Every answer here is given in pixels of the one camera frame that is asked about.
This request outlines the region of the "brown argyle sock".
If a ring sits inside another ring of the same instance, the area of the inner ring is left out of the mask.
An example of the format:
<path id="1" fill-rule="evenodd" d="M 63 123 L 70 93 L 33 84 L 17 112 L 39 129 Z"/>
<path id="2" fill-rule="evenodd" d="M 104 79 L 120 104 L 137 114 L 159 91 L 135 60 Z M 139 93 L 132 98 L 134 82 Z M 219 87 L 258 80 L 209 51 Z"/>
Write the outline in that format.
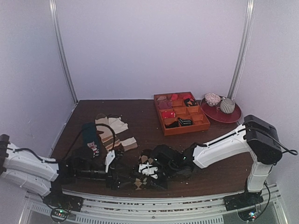
<path id="1" fill-rule="evenodd" d="M 150 158 L 151 152 L 152 152 L 151 149 L 143 150 L 138 158 L 137 165 L 135 165 L 133 169 L 135 169 L 139 172 L 140 165 L 143 165 L 143 164 L 151 165 L 153 163 L 153 159 Z M 135 181 L 133 183 L 133 186 L 134 186 L 135 190 L 153 189 L 154 188 L 152 185 L 152 178 L 143 173 L 142 173 L 142 180 Z"/>

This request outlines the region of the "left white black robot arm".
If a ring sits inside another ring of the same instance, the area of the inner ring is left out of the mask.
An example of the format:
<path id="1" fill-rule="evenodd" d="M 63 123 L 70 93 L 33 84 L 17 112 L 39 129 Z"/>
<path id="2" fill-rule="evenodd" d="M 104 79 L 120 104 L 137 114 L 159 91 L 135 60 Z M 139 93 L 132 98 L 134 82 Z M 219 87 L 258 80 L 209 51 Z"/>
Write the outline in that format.
<path id="1" fill-rule="evenodd" d="M 123 152 L 108 152 L 103 166 L 94 161 L 94 152 L 89 147 L 80 147 L 62 160 L 38 156 L 29 148 L 18 148 L 9 141 L 9 136 L 0 136 L 0 176 L 21 188 L 49 199 L 57 207 L 67 203 L 63 186 L 77 179 L 104 181 L 107 188 L 119 189 L 132 183 L 132 178 L 119 175 L 116 162 Z"/>

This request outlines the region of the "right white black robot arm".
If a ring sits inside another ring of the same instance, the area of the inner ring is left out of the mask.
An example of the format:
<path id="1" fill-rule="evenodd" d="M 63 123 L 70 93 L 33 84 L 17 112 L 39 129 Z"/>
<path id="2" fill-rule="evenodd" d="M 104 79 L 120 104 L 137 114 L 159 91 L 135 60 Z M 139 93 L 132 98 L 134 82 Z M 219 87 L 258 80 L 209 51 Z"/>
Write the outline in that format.
<path id="1" fill-rule="evenodd" d="M 133 185 L 135 189 L 167 189 L 167 180 L 175 175 L 190 176 L 194 167 L 204 169 L 242 153 L 253 158 L 244 192 L 239 195 L 240 203 L 249 206 L 261 195 L 272 167 L 283 156 L 276 128 L 254 115 L 247 115 L 233 131 L 203 144 L 194 142 L 182 152 L 168 145 L 143 150 L 132 172 Z"/>

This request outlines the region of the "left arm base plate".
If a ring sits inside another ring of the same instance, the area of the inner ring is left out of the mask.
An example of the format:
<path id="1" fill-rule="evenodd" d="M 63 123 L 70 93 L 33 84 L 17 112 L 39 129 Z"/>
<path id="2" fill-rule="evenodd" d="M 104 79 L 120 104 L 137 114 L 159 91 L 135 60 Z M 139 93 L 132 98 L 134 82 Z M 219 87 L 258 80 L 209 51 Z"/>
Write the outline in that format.
<path id="1" fill-rule="evenodd" d="M 43 203 L 52 208 L 61 208 L 80 212 L 83 205 L 83 198 L 64 194 L 62 192 L 50 192 L 47 196 L 43 196 Z"/>

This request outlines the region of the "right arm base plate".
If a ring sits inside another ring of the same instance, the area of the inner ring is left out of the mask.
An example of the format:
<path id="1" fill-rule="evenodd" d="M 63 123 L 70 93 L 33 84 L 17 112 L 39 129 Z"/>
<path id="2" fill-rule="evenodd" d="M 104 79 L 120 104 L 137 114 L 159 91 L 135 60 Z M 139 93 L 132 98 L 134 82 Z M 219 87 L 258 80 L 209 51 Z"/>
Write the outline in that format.
<path id="1" fill-rule="evenodd" d="M 254 206 L 257 203 L 262 203 L 263 197 L 261 196 L 261 193 L 261 191 L 256 193 L 244 191 L 243 193 L 225 196 L 223 201 L 226 211 L 239 210 L 249 206 Z"/>

